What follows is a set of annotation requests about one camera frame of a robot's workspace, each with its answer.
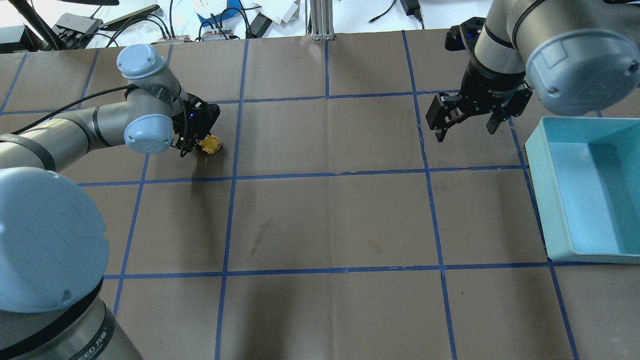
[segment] plastic bin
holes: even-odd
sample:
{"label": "plastic bin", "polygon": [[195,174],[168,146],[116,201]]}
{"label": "plastic bin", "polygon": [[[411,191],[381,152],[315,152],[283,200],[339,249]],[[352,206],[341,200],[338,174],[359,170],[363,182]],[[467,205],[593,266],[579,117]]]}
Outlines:
{"label": "plastic bin", "polygon": [[552,260],[640,263],[640,119],[544,117],[526,143]]}

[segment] black power adapter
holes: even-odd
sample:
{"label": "black power adapter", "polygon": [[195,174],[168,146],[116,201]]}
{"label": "black power adapter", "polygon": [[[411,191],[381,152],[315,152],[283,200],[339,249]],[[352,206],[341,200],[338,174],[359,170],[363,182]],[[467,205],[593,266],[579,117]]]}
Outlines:
{"label": "black power adapter", "polygon": [[404,9],[404,13],[407,16],[415,16],[416,19],[422,24],[422,28],[424,29],[424,22],[422,21],[422,14],[420,13],[420,3],[418,0],[400,0],[402,4],[402,9]]}

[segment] light blue joint cover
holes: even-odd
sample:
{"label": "light blue joint cover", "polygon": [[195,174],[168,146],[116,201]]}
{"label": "light blue joint cover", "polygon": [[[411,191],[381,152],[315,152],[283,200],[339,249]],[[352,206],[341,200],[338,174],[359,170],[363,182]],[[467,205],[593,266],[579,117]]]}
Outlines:
{"label": "light blue joint cover", "polygon": [[122,76],[127,79],[141,79],[162,70],[164,58],[148,44],[135,44],[125,47],[116,61]]}
{"label": "light blue joint cover", "polygon": [[564,116],[606,109],[640,86],[640,51],[601,29],[571,31],[531,53],[527,77],[542,104]]}
{"label": "light blue joint cover", "polygon": [[144,115],[133,120],[124,130],[127,146],[143,154],[157,154],[169,148],[173,122],[163,114]]}
{"label": "light blue joint cover", "polygon": [[0,310],[71,306],[100,282],[104,221],[74,182],[39,168],[0,170]]}

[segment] wire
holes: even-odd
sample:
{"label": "wire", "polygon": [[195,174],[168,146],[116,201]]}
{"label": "wire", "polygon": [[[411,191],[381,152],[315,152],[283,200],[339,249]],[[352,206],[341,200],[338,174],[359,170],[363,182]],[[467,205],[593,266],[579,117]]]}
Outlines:
{"label": "wire", "polygon": [[166,23],[164,22],[163,19],[160,18],[160,16],[154,14],[154,13],[150,13],[149,16],[153,16],[155,18],[157,18],[158,20],[160,20],[160,23],[164,26],[164,30],[166,31],[167,34],[171,35],[172,32],[169,31],[169,29],[166,27]]}
{"label": "wire", "polygon": [[252,34],[251,25],[249,25],[249,20],[247,19],[246,14],[241,9],[238,9],[238,8],[231,7],[231,8],[226,8],[226,9],[222,10],[222,13],[220,14],[220,26],[222,27],[222,18],[224,17],[225,12],[227,12],[229,10],[235,10],[235,11],[239,12],[240,15],[242,15],[242,18],[244,19],[244,25],[246,27],[246,34],[247,35]]}
{"label": "wire", "polygon": [[396,4],[396,0],[394,0],[391,3],[391,6],[389,6],[389,8],[385,12],[383,12],[380,15],[376,16],[375,18],[369,20],[369,24],[374,22],[374,21],[376,21],[376,20],[378,20],[378,19],[380,19],[381,17],[385,16],[389,11],[391,11],[391,9],[394,7],[395,4]]}
{"label": "wire", "polygon": [[162,29],[162,26],[160,26],[160,24],[158,24],[156,21],[153,21],[151,19],[138,19],[138,20],[132,21],[131,23],[125,23],[122,26],[120,26],[120,29],[116,30],[116,33],[113,34],[113,36],[111,37],[111,40],[107,43],[107,46],[105,46],[105,47],[109,47],[109,45],[111,45],[111,43],[115,41],[115,38],[118,37],[120,34],[122,34],[122,32],[125,31],[129,26],[132,26],[133,24],[137,24],[137,23],[143,22],[143,21],[150,21],[150,22],[153,22],[154,24],[158,25],[158,28],[160,29],[160,32],[162,33],[162,37],[165,38],[165,39],[167,38],[166,34],[164,33],[164,30]]}
{"label": "wire", "polygon": [[101,8],[102,8],[102,5],[98,6],[98,8],[95,10],[95,12],[91,16],[89,16],[89,19],[93,19],[95,14],[97,14],[100,11]]}
{"label": "wire", "polygon": [[184,103],[182,102],[182,99],[169,87],[166,85],[162,85],[162,84],[158,84],[161,88],[167,90],[168,92],[170,92],[174,97],[175,97],[175,101],[178,101],[180,103],[180,106],[182,107],[182,114],[184,115],[184,134],[182,134],[182,137],[184,138],[182,141],[182,145],[180,145],[180,157],[183,158],[185,156],[187,156],[187,154],[189,153],[188,151],[184,150],[184,144],[187,142],[187,130],[189,129],[188,126],[188,118],[187,118],[187,108],[184,106]]}
{"label": "wire", "polygon": [[204,24],[209,24],[209,26],[213,29],[213,24],[211,24],[209,21],[203,21],[202,24],[200,24],[200,29],[198,30],[198,37],[196,38],[196,40],[200,39],[200,41],[202,41],[202,28],[204,28]]}
{"label": "wire", "polygon": [[109,94],[111,92],[116,92],[116,91],[120,91],[120,90],[127,90],[127,89],[130,89],[130,88],[133,89],[133,88],[138,88],[138,87],[136,85],[129,84],[129,85],[120,86],[120,87],[117,87],[117,88],[112,88],[112,89],[109,89],[109,90],[97,92],[97,93],[91,94],[89,96],[85,96],[82,99],[76,100],[76,101],[70,103],[69,105],[66,105],[66,106],[64,106],[64,107],[62,107],[62,108],[60,108],[60,109],[58,109],[58,110],[56,110],[56,111],[54,111],[52,113],[48,113],[44,117],[40,118],[39,120],[37,120],[35,122],[32,122],[31,124],[23,127],[22,129],[20,129],[18,131],[12,132],[12,135],[18,135],[20,133],[23,133],[23,132],[31,129],[32,127],[40,125],[41,123],[45,122],[47,119],[49,119],[49,118],[51,118],[51,117],[53,117],[53,116],[65,111],[66,109],[69,109],[69,108],[71,108],[71,107],[73,107],[75,105],[78,105],[79,103],[81,103],[81,102],[83,102],[85,100],[93,99],[94,97],[98,97],[98,96],[102,96],[102,95],[105,95],[105,94]]}
{"label": "wire", "polygon": [[169,27],[171,27],[171,37],[175,38],[175,31],[173,30],[173,0],[169,3]]}
{"label": "wire", "polygon": [[[107,34],[103,34],[103,33],[87,33],[87,34],[84,34],[83,36],[81,36],[80,39],[78,39],[78,42],[81,43],[82,39],[84,39],[85,37],[87,37],[89,35],[101,35],[101,36],[104,36],[104,37],[109,38],[109,39],[113,38],[113,37],[111,37],[111,36],[109,36]],[[116,44],[116,46],[119,46],[118,42],[116,42],[116,40],[114,40],[113,43]]]}

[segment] table surface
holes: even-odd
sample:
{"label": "table surface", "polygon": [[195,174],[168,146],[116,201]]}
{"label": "table surface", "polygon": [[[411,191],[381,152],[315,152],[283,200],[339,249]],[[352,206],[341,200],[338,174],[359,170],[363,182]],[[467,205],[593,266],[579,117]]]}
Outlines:
{"label": "table surface", "polygon": [[[147,359],[637,359],[640,267],[549,261],[526,139],[437,143],[445,30],[158,45],[221,106],[221,152],[126,147],[62,174],[101,210],[101,296]],[[120,86],[120,49],[0,57],[0,133]],[[602,114],[638,117],[640,92]],[[111,94],[81,106],[121,101]]]}

